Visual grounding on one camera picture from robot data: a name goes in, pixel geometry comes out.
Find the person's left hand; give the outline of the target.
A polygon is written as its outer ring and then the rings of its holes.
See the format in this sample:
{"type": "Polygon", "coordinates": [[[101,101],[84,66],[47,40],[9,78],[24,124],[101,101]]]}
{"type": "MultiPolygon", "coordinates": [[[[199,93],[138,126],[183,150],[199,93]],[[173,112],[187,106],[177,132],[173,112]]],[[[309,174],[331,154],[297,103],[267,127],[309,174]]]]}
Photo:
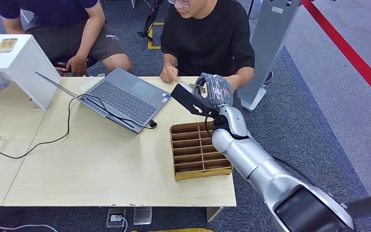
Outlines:
{"type": "Polygon", "coordinates": [[[66,64],[66,70],[71,72],[72,76],[83,76],[86,72],[86,57],[75,55],[66,64]]]}

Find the person's right hand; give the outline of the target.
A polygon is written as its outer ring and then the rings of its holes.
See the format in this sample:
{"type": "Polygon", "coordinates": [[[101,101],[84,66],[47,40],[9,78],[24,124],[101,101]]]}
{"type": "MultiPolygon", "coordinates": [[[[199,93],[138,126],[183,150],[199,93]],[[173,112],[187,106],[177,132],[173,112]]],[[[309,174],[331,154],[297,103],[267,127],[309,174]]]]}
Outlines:
{"type": "Polygon", "coordinates": [[[164,83],[178,82],[178,69],[172,65],[164,66],[160,74],[160,79],[164,83]]]}

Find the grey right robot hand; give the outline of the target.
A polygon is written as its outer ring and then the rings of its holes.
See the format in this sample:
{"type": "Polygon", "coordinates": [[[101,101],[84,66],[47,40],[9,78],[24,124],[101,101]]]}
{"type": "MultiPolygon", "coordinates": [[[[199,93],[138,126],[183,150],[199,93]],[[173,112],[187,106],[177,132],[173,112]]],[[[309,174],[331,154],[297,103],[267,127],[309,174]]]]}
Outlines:
{"type": "Polygon", "coordinates": [[[195,81],[195,85],[194,93],[212,106],[233,105],[231,85],[223,76],[203,72],[195,81]],[[203,85],[206,85],[206,97],[201,95],[200,87],[203,85]]]}

